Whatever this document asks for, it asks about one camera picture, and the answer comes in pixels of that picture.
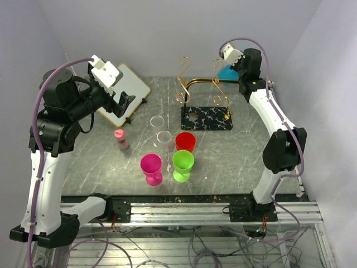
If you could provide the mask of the blue plastic wine glass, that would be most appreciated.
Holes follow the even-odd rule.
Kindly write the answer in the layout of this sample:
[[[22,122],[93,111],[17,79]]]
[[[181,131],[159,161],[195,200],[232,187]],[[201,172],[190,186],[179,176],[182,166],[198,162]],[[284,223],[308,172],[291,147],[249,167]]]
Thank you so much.
[[[227,64],[219,71],[218,80],[220,84],[236,85],[238,84],[239,73],[231,65]]]

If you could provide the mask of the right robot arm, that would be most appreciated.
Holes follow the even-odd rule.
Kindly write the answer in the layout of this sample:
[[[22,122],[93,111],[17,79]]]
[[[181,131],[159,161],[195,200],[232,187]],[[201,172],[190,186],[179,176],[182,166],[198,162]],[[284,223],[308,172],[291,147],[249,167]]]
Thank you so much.
[[[231,203],[224,212],[232,222],[259,221],[273,216],[278,188],[302,163],[307,132],[286,117],[272,94],[269,78],[261,78],[260,67],[265,56],[260,50],[240,51],[227,44],[221,56],[238,73],[239,93],[256,110],[269,134],[262,153],[264,170],[258,185],[244,203]]]

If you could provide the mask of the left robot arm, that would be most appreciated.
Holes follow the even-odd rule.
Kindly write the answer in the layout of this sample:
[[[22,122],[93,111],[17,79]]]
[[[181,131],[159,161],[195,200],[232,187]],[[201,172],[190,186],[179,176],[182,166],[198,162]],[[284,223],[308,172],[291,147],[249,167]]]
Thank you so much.
[[[100,108],[121,117],[134,99],[127,93],[114,99],[113,88],[123,78],[115,65],[95,57],[86,62],[88,78],[75,76],[71,63],[42,78],[30,128],[30,192],[21,224],[9,233],[13,241],[37,242],[44,248],[67,246],[83,225],[113,217],[112,198],[105,194],[94,193],[71,208],[61,208],[65,171],[83,132],[80,121]]]

